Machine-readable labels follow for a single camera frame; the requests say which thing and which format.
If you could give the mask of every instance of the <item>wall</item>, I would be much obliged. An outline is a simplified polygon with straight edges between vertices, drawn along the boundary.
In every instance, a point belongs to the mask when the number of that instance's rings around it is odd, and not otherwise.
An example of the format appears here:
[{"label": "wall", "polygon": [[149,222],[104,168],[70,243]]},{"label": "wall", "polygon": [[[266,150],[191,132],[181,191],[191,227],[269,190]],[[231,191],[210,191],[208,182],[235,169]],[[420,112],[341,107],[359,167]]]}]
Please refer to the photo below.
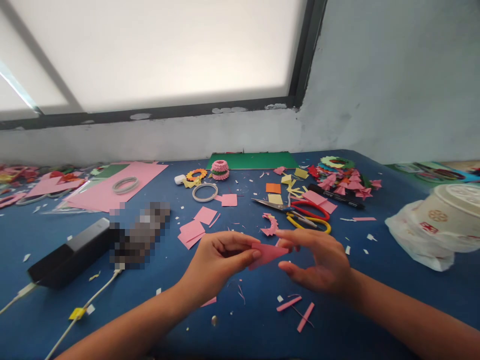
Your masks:
[{"label": "wall", "polygon": [[478,0],[329,0],[308,90],[291,109],[0,133],[36,164],[211,152],[352,149],[381,163],[480,154]]}]

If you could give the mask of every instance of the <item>left hand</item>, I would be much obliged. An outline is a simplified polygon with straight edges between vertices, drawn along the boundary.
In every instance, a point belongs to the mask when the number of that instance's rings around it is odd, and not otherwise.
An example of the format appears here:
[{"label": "left hand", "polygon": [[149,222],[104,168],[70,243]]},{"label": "left hand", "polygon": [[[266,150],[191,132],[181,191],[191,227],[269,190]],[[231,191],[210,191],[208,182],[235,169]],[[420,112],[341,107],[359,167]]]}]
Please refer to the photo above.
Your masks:
[{"label": "left hand", "polygon": [[188,289],[198,306],[203,305],[218,295],[232,275],[260,258],[253,243],[260,241],[237,231],[206,234],[178,285]]}]

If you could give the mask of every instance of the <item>green cardboard sheet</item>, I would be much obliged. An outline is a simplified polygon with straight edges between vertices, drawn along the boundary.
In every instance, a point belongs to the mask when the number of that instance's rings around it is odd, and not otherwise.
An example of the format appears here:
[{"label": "green cardboard sheet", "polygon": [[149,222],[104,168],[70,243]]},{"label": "green cardboard sheet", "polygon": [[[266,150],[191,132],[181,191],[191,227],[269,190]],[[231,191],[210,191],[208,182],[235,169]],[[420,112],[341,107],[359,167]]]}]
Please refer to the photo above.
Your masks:
[{"label": "green cardboard sheet", "polygon": [[288,151],[283,152],[247,152],[247,153],[213,153],[208,161],[207,170],[216,160],[225,160],[231,170],[272,170],[281,166],[287,169],[299,165]]}]

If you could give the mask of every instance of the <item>orange square paper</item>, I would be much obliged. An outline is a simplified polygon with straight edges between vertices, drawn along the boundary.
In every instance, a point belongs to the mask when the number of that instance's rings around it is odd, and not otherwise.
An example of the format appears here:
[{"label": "orange square paper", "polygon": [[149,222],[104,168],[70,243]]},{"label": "orange square paper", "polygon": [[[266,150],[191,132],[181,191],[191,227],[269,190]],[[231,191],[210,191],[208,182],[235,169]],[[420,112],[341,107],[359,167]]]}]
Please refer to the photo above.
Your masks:
[{"label": "orange square paper", "polygon": [[268,183],[266,185],[266,192],[267,193],[281,194],[282,193],[282,188],[280,187],[280,184]]}]

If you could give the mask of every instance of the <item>black marker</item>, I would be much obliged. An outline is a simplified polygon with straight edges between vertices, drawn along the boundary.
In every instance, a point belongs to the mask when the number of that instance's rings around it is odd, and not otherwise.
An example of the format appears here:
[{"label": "black marker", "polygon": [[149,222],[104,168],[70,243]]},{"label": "black marker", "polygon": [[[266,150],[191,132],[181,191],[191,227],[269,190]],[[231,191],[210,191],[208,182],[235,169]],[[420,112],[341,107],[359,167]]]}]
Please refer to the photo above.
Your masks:
[{"label": "black marker", "polygon": [[342,203],[345,203],[347,205],[350,205],[351,207],[354,207],[354,208],[357,208],[357,209],[365,209],[365,205],[361,204],[361,203],[358,203],[358,202],[355,202],[355,201],[351,201],[349,199],[347,199],[346,197],[344,196],[341,196],[339,194],[336,194],[334,192],[330,192],[330,191],[327,191],[327,190],[323,190],[320,186],[318,185],[315,185],[315,184],[310,184],[308,185],[308,190],[311,190],[317,194],[320,194],[320,195],[325,195],[325,196],[328,196],[329,198],[332,198],[332,199],[335,199],[339,202],[342,202]]}]

